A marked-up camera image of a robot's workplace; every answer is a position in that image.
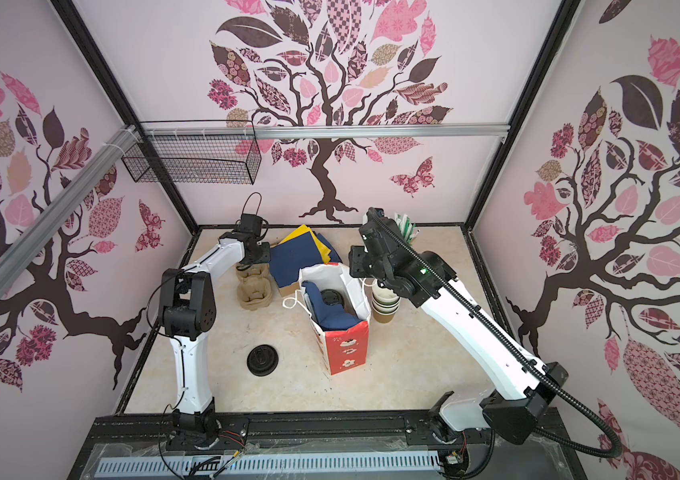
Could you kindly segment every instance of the pink butterfly decal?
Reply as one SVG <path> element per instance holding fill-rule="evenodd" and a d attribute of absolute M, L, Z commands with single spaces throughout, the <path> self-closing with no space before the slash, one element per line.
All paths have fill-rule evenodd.
<path fill-rule="evenodd" d="M 152 214 L 150 208 L 148 208 L 142 200 L 139 200 L 139 202 L 140 216 L 143 217 L 143 223 L 146 225 L 146 228 L 143 233 L 137 237 L 135 252 L 144 250 L 149 246 L 151 248 L 156 248 L 161 245 L 161 236 L 156 231 L 160 230 L 162 222 L 166 221 L 162 220 L 158 214 Z"/>
<path fill-rule="evenodd" d="M 418 172 L 414 176 L 409 175 L 394 175 L 391 181 L 396 185 L 404 187 L 404 192 L 410 194 L 414 198 L 414 192 L 423 187 L 433 187 L 434 176 L 429 172 L 433 169 L 433 157 L 428 157 L 418 167 Z"/>

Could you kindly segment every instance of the yellow napkin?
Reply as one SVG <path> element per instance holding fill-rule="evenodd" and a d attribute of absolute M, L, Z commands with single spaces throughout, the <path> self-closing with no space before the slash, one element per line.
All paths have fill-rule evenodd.
<path fill-rule="evenodd" d="M 318 249 L 318 252 L 322 255 L 322 262 L 325 264 L 329 263 L 329 248 L 323 244 L 317 237 L 316 234 L 313 233 L 313 230 L 308 228 L 305 225 L 301 225 L 295 229 L 291 234 L 287 235 L 287 238 L 279 242 L 278 244 L 281 245 L 285 242 L 290 241 L 291 239 L 295 238 L 296 236 L 303 235 L 307 232 L 310 232 L 311 236 L 313 237 L 313 243 L 316 244 L 316 248 Z"/>

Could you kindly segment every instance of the black mesh basket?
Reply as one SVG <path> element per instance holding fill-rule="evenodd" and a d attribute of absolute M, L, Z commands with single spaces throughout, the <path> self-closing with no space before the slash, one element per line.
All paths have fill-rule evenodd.
<path fill-rule="evenodd" d="M 238 123 L 254 127 L 251 121 Z M 148 132 L 143 142 L 150 142 L 158 157 L 146 156 L 149 149 L 138 142 L 122 161 L 135 182 L 254 184 L 262 156 L 254 128 L 249 131 L 199 135 Z M 154 161 L 158 168 L 151 167 Z"/>

